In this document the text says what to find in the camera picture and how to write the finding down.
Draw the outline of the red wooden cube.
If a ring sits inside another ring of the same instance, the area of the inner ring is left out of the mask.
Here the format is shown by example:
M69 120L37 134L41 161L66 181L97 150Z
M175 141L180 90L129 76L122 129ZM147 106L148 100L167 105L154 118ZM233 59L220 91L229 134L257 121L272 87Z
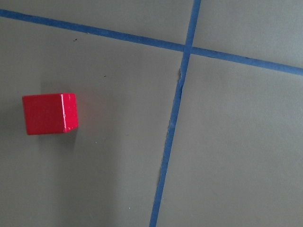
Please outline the red wooden cube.
M23 96L22 104L28 135L67 133L78 128L74 93Z

